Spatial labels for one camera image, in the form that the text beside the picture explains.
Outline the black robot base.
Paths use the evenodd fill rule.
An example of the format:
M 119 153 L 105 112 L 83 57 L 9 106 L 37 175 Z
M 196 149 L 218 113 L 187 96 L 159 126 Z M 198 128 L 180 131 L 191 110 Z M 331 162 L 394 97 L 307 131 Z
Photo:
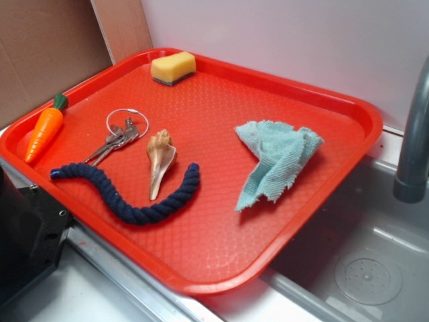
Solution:
M 1 307 L 53 273 L 70 211 L 41 187 L 17 188 L 1 170 Z

